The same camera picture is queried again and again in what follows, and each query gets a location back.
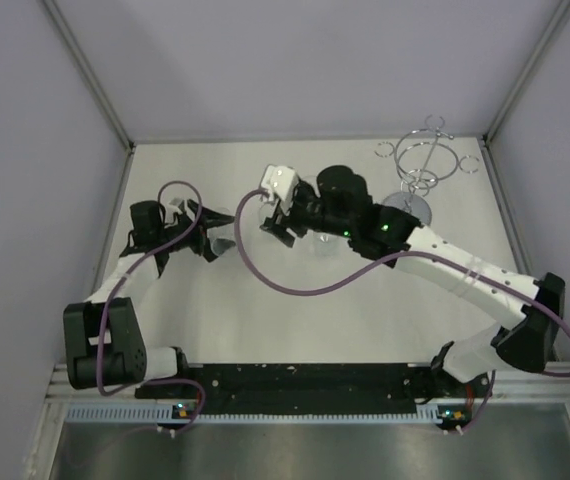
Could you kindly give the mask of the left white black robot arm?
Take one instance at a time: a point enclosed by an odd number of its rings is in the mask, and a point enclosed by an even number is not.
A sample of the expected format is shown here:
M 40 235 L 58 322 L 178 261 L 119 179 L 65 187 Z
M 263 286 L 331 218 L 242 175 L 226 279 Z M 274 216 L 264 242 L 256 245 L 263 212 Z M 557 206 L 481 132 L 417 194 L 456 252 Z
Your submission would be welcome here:
M 191 387 L 192 374 L 178 347 L 146 347 L 137 311 L 160 279 L 169 257 L 183 249 L 211 263 L 235 242 L 209 232 L 231 226 L 234 217 L 179 200 L 166 209 L 156 200 L 130 206 L 132 229 L 116 267 L 92 295 L 63 313 L 68 380 L 76 390 L 156 380 L 170 396 Z

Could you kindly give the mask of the clear patterned wine glass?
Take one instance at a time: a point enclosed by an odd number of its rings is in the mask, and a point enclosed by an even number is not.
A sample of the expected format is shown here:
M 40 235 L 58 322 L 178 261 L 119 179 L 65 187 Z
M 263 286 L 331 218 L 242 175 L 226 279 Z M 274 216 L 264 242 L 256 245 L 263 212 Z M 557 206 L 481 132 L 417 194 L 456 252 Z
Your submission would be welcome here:
M 302 181 L 309 184 L 315 192 L 315 195 L 319 195 L 319 189 L 317 185 L 317 176 L 316 175 L 306 175 L 301 178 Z

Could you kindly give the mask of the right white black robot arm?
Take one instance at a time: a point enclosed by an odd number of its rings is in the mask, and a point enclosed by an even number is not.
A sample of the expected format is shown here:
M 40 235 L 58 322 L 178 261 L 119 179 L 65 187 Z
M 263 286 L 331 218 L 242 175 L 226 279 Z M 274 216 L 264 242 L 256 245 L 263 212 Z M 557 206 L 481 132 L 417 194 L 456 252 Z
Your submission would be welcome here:
M 347 166 L 322 170 L 310 185 L 286 166 L 269 165 L 261 182 L 274 213 L 262 230 L 286 246 L 308 231 L 338 235 L 367 260 L 393 253 L 387 266 L 421 277 L 478 307 L 494 325 L 446 343 L 431 362 L 432 384 L 452 396 L 491 370 L 510 366 L 543 374 L 551 358 L 565 282 L 536 279 L 487 263 L 454 246 L 417 217 L 373 201 L 365 179 Z

